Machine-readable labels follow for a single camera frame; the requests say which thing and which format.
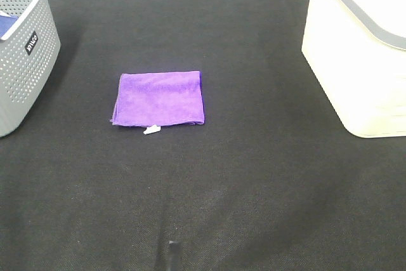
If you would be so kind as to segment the purple towel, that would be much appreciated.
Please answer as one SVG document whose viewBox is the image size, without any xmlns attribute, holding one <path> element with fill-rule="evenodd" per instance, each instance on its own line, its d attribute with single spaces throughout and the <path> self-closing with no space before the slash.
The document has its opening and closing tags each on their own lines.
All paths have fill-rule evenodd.
<svg viewBox="0 0 406 271">
<path fill-rule="evenodd" d="M 203 125 L 201 72 L 122 74 L 110 122 L 140 128 Z"/>
</svg>

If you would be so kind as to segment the black table cloth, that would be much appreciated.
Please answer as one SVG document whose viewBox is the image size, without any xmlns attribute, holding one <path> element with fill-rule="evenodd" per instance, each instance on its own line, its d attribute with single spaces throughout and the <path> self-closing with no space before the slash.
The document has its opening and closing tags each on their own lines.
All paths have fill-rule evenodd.
<svg viewBox="0 0 406 271">
<path fill-rule="evenodd" d="M 404 270 L 405 139 L 341 125 L 308 0 L 48 0 L 58 61 L 1 140 L 2 270 Z M 110 122 L 123 73 L 199 70 L 206 122 Z"/>
</svg>

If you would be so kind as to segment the white plastic basket grey rim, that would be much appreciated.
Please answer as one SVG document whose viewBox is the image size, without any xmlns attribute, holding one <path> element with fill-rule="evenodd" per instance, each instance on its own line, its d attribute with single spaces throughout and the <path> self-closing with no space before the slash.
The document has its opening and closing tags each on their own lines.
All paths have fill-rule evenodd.
<svg viewBox="0 0 406 271">
<path fill-rule="evenodd" d="M 302 52 L 351 134 L 405 135 L 405 0 L 309 0 Z"/>
</svg>

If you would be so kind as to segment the grey perforated plastic basket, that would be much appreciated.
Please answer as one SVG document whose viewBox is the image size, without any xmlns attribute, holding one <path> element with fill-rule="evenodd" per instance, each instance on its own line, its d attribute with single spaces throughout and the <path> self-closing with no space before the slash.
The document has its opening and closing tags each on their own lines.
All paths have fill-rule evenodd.
<svg viewBox="0 0 406 271">
<path fill-rule="evenodd" d="M 1 37 L 1 136 L 19 127 L 42 91 L 60 51 L 48 0 L 1 0 L 18 17 Z"/>
</svg>

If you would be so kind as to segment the blue cloth in basket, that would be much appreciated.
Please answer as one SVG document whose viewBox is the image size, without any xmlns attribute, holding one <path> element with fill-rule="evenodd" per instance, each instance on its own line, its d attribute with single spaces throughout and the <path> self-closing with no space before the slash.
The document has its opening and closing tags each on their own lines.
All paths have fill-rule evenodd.
<svg viewBox="0 0 406 271">
<path fill-rule="evenodd" d="M 18 20 L 17 16 L 9 15 L 3 11 L 0 12 L 0 37 L 2 37 Z"/>
</svg>

